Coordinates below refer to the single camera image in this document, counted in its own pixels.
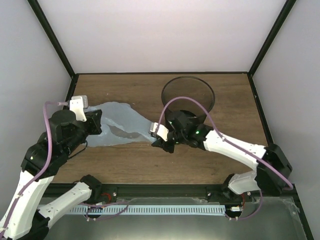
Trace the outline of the light blue plastic trash bag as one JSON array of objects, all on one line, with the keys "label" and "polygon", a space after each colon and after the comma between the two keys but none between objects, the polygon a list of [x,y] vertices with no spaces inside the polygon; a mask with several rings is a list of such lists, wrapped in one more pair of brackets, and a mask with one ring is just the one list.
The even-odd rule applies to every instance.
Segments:
[{"label": "light blue plastic trash bag", "polygon": [[95,110],[102,111],[102,133],[87,137],[89,147],[107,147],[133,142],[153,143],[156,140],[150,134],[152,122],[127,103],[105,102],[90,106],[86,111]]}]

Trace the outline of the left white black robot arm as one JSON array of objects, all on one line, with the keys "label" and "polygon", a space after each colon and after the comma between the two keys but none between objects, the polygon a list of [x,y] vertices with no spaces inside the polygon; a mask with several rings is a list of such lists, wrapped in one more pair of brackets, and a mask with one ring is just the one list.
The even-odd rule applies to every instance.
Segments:
[{"label": "left white black robot arm", "polygon": [[14,197],[0,221],[2,240],[42,240],[72,208],[101,198],[101,182],[86,175],[59,198],[39,207],[46,189],[60,167],[72,158],[72,152],[88,136],[102,132],[101,117],[102,111],[94,110],[77,120],[73,111],[63,109],[45,119],[47,131],[27,150]]}]

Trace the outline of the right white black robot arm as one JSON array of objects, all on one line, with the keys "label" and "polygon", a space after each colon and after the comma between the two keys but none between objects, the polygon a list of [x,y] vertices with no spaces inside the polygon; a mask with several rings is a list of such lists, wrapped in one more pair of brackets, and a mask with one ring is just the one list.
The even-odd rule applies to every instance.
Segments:
[{"label": "right white black robot arm", "polygon": [[251,191],[279,197],[286,188],[293,188],[288,182],[292,166],[278,145],[263,146],[232,138],[197,121],[184,110],[170,113],[167,123],[169,128],[157,122],[151,124],[150,133],[156,138],[153,147],[172,154],[176,145],[188,145],[224,155],[251,169],[241,174],[232,173],[226,178],[221,187],[225,200],[232,202]]}]

